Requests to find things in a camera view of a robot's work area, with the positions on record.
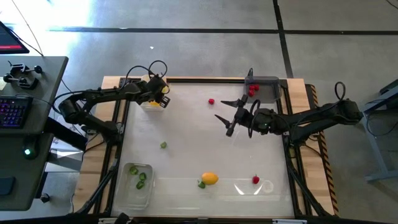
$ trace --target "small yellow object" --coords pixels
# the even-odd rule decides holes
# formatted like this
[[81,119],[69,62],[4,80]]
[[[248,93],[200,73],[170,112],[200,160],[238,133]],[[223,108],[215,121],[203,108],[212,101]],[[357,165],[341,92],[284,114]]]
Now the small yellow object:
[[215,184],[218,181],[218,176],[212,172],[205,172],[201,175],[201,181],[206,185]]

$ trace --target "computer monitor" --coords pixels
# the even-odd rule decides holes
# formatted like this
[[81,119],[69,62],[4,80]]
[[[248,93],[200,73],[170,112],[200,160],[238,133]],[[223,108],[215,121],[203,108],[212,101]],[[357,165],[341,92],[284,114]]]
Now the computer monitor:
[[29,50],[0,22],[0,54],[26,54]]

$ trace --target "gray floor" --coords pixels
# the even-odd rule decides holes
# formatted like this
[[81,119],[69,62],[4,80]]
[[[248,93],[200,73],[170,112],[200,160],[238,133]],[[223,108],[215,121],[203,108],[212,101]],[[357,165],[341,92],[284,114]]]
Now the gray floor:
[[[398,5],[397,0],[390,1]],[[165,60],[173,76],[243,77],[253,67],[255,75],[286,77],[277,34],[45,31],[47,26],[276,29],[272,0],[15,2],[44,54],[70,58],[64,80],[72,90],[96,88],[105,75],[124,75],[131,66],[156,59]],[[285,29],[398,30],[398,10],[385,0],[280,0],[279,6]],[[32,10],[36,7],[42,13]],[[0,11],[1,21],[18,24],[16,32],[35,43],[12,2],[6,1]],[[343,81],[346,97],[362,106],[398,77],[396,35],[287,35],[286,39],[294,77],[314,84],[320,103],[336,101],[333,85]],[[394,131],[389,141],[396,137]],[[368,184],[363,178],[377,172],[363,127],[335,126],[326,130],[326,140],[341,216],[397,223],[398,179]],[[392,167],[398,164],[396,145],[383,148]],[[34,202],[26,212],[1,212],[0,219],[68,213],[76,180],[77,174],[49,174],[45,189],[54,196],[53,202]]]

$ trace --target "keyboard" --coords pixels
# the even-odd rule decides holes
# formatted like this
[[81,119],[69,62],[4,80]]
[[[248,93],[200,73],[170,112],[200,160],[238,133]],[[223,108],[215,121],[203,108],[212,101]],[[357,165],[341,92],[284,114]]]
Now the keyboard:
[[29,96],[0,96],[0,129],[23,128],[32,100]]

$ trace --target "wooden board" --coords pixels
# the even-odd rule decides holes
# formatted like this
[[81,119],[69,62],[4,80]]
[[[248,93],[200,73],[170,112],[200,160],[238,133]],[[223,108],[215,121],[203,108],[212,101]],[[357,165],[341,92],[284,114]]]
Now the wooden board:
[[[310,104],[308,102],[307,92],[305,90],[304,80],[300,78],[287,79],[287,85],[289,88],[290,102],[292,104],[293,113],[299,113],[310,109]],[[282,109],[284,113],[287,113],[287,108],[282,95]],[[306,144],[318,152],[320,152],[318,142],[308,140]],[[303,168],[305,173],[305,180],[307,182],[307,187],[311,190],[314,197],[322,205],[322,207],[330,214],[335,214],[333,210],[333,204],[330,198],[328,181],[326,179],[325,170],[323,168],[322,158],[313,152],[308,147],[300,147],[300,152],[303,161]],[[300,210],[305,213],[303,195],[301,193],[300,187],[296,184],[298,203]]]
[[[104,77],[102,88],[112,88],[118,86],[121,77]],[[181,77],[170,77],[169,79],[181,78]],[[184,77],[184,78],[206,78],[207,77]],[[223,79],[243,79],[243,78],[225,78]],[[305,91],[304,80],[302,79],[288,79],[290,100],[293,107],[293,112],[298,113],[303,110],[309,109],[308,98]],[[124,102],[121,103],[122,108],[120,109],[118,121],[121,120],[121,113],[123,112]],[[95,116],[104,121],[111,120],[114,109],[114,102],[99,104],[96,108]],[[89,143],[88,147],[101,142],[102,139],[94,139]],[[317,143],[308,141],[309,146],[318,149]],[[80,177],[76,186],[75,196],[73,203],[75,210],[81,208],[81,206],[89,199],[91,194],[94,192],[100,179],[100,173],[103,163],[103,157],[105,152],[105,144],[98,146],[84,155],[84,160],[81,166]],[[322,160],[317,154],[302,147],[302,160],[307,179],[308,188],[312,191],[317,200],[322,204],[326,211],[333,213],[332,202],[329,195],[328,184],[326,181],[325,170],[323,169]],[[103,203],[101,204],[101,211],[103,211],[108,196],[108,188],[105,189],[103,194]]]

